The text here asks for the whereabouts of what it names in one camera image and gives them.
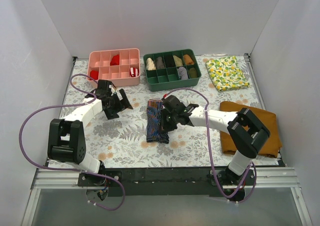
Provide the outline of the navy striped underwear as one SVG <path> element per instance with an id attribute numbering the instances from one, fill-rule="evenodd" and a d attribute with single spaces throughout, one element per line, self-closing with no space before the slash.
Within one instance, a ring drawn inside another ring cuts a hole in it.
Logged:
<path id="1" fill-rule="evenodd" d="M 148 143 L 168 144 L 169 135 L 160 132 L 163 104 L 161 100 L 149 100 L 147 102 L 146 115 L 146 141 Z"/>

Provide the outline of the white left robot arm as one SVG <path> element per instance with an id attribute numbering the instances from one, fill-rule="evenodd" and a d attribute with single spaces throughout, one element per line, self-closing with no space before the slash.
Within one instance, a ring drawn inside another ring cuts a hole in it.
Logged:
<path id="1" fill-rule="evenodd" d="M 49 125 L 47 156 L 69 164 L 81 171 L 90 172 L 89 180 L 95 186 L 106 182 L 100 160 L 87 153 L 85 128 L 92 119 L 104 112 L 108 120 L 119 118 L 118 113 L 133 109 L 124 89 L 109 80 L 98 80 L 97 88 L 88 93 L 81 106 L 62 119 L 53 119 Z"/>

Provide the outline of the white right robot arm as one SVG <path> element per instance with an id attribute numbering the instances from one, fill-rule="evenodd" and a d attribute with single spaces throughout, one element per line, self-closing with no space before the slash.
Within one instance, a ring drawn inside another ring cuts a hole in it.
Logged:
<path id="1" fill-rule="evenodd" d="M 236 151 L 225 170 L 227 181 L 237 185 L 245 178 L 247 166 L 270 137 L 270 131 L 249 109 L 240 111 L 206 110 L 197 104 L 185 106 L 174 95 L 162 99 L 161 133 L 176 130 L 178 124 L 208 127 L 230 135 Z"/>

